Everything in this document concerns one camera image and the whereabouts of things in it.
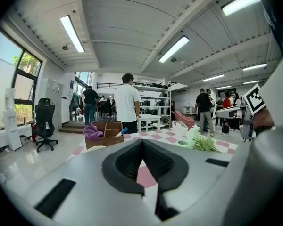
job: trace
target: fluorescent light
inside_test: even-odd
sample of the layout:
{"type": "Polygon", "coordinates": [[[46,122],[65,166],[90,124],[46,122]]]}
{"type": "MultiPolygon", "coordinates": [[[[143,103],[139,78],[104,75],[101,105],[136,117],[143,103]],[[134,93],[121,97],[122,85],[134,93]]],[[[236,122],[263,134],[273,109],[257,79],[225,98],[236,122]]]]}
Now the fluorescent light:
{"type": "Polygon", "coordinates": [[[246,84],[252,84],[252,83],[259,83],[259,81],[249,81],[249,82],[244,82],[243,84],[246,85],[246,84]]]}
{"type": "Polygon", "coordinates": [[[230,14],[237,12],[242,8],[246,8],[249,5],[252,5],[256,2],[260,2],[260,0],[235,0],[228,5],[225,5],[222,10],[225,16],[229,16],[230,14]]]}
{"type": "Polygon", "coordinates": [[[159,62],[164,63],[167,59],[169,59],[174,53],[176,53],[183,45],[189,42],[189,38],[183,36],[176,42],[160,59],[159,62]]]}
{"type": "Polygon", "coordinates": [[[265,67],[266,65],[267,65],[267,64],[255,65],[255,66],[252,66],[252,67],[244,68],[244,69],[242,69],[242,70],[243,70],[243,71],[246,71],[246,70],[253,70],[253,69],[263,68],[263,67],[265,67]]]}
{"type": "Polygon", "coordinates": [[[72,43],[74,44],[75,48],[79,53],[85,52],[83,46],[81,45],[81,42],[75,32],[75,28],[71,22],[70,16],[67,15],[65,17],[60,18],[66,32],[68,33],[68,36],[70,37],[72,43]]]}
{"type": "Polygon", "coordinates": [[[217,89],[225,89],[225,88],[230,88],[230,87],[232,87],[231,85],[229,85],[229,86],[223,86],[223,87],[219,87],[219,88],[217,88],[217,89]]]}
{"type": "Polygon", "coordinates": [[[224,74],[221,74],[221,75],[218,75],[218,76],[215,76],[215,77],[212,77],[212,78],[205,79],[205,80],[203,80],[203,82],[214,80],[214,79],[218,79],[218,78],[221,78],[221,77],[224,77],[224,74]]]}

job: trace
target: red shirt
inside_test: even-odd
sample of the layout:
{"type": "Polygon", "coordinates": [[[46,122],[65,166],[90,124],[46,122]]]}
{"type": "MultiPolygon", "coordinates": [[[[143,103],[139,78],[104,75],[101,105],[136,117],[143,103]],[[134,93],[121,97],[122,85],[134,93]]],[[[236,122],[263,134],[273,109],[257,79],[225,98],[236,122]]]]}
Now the red shirt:
{"type": "Polygon", "coordinates": [[[228,108],[231,107],[231,101],[229,98],[225,98],[225,100],[222,103],[222,108],[228,108]]]}

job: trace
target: pink chair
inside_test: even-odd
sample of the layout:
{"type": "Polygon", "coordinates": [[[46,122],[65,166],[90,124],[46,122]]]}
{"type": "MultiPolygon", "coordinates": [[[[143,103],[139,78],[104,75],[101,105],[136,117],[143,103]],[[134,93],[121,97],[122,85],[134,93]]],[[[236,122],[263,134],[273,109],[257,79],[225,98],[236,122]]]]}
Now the pink chair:
{"type": "Polygon", "coordinates": [[[188,129],[192,128],[195,125],[193,118],[186,117],[179,111],[174,111],[172,113],[175,115],[176,120],[183,122],[188,127],[188,129]]]}

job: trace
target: purple cloth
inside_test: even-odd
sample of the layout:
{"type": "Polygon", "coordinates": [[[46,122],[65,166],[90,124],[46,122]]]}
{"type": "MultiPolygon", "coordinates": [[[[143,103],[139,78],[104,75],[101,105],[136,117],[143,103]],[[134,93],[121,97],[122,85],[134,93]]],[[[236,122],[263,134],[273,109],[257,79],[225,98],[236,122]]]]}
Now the purple cloth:
{"type": "Polygon", "coordinates": [[[95,140],[98,137],[104,136],[103,132],[98,131],[97,127],[91,123],[84,128],[83,133],[85,137],[90,140],[95,140]]]}

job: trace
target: pink and white checkered table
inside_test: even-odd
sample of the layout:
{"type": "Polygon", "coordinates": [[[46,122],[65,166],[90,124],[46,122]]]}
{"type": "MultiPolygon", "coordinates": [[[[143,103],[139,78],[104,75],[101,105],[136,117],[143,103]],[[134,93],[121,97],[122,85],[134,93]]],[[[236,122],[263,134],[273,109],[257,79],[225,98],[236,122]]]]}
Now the pink and white checkered table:
{"type": "MultiPolygon", "coordinates": [[[[169,144],[174,144],[177,141],[185,140],[185,137],[177,136],[173,129],[163,129],[155,130],[134,134],[125,134],[124,141],[131,141],[136,139],[152,139],[169,144]]],[[[222,153],[234,154],[238,145],[233,143],[228,143],[225,141],[220,141],[213,139],[217,150],[222,153]]],[[[67,161],[79,154],[86,152],[85,140],[72,152],[67,161]]],[[[145,188],[145,197],[143,197],[144,202],[148,205],[151,211],[155,211],[156,198],[158,185],[148,170],[144,161],[141,162],[140,168],[137,175],[137,183],[141,184],[145,188]]]]}

